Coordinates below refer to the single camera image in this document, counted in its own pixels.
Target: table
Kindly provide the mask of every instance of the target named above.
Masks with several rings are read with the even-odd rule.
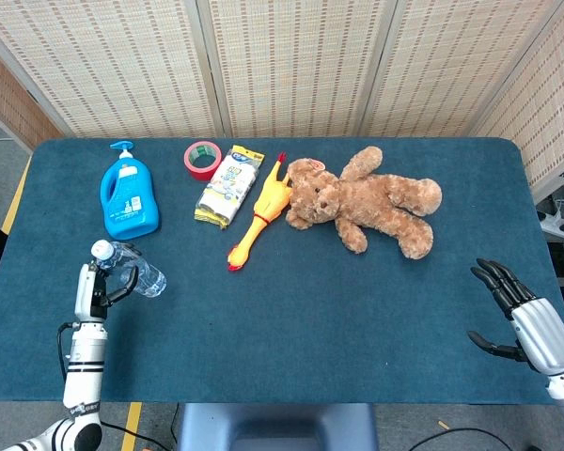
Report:
[[[99,185],[115,140],[61,139],[35,152],[0,268],[0,399],[62,397],[58,325],[74,320],[77,277],[107,234]],[[495,138],[217,139],[266,154],[256,186],[224,231],[193,219],[204,187],[182,165],[194,139],[134,139],[162,225],[133,242],[167,276],[156,299],[109,310],[104,401],[549,403],[545,378],[478,350],[467,330],[513,343],[491,295],[469,272],[476,257],[515,270],[564,308],[520,152]],[[240,272],[227,251],[280,151],[339,174],[358,150],[384,150],[379,173],[436,179],[431,253],[408,260],[369,231],[348,252],[334,224],[307,231],[281,218]]]

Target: wall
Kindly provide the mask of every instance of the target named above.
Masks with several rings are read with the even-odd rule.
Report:
[[[503,136],[518,145],[536,200],[559,185],[559,175],[564,172],[564,5],[474,133]]]
[[[62,135],[1,60],[0,126],[30,153],[42,141]]]
[[[564,160],[560,30],[564,0],[0,1],[66,134],[499,135],[533,188]]]

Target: red tag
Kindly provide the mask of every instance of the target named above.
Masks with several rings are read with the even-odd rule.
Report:
[[[309,162],[311,163],[311,167],[313,167],[316,171],[323,171],[326,168],[326,165],[320,160],[314,160],[313,158],[310,158]]]

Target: teddy bear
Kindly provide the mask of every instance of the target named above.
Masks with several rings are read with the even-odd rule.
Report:
[[[292,162],[287,222],[304,230],[334,219],[342,242],[356,254],[368,248],[360,227],[374,228],[395,237],[406,257],[424,257],[432,248],[432,228],[416,216],[439,208],[441,187],[431,179],[371,174],[382,162],[383,152],[374,146],[353,155],[340,178],[317,160]]]

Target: rubber chicken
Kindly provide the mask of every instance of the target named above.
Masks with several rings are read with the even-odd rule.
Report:
[[[263,189],[259,199],[253,208],[253,223],[244,235],[244,238],[232,248],[227,255],[227,268],[230,271],[237,271],[244,266],[248,259],[251,246],[263,230],[271,221],[277,218],[282,210],[290,202],[289,175],[287,174],[282,181],[278,181],[278,170],[280,165],[286,160],[286,153],[278,155],[272,171],[263,183]]]

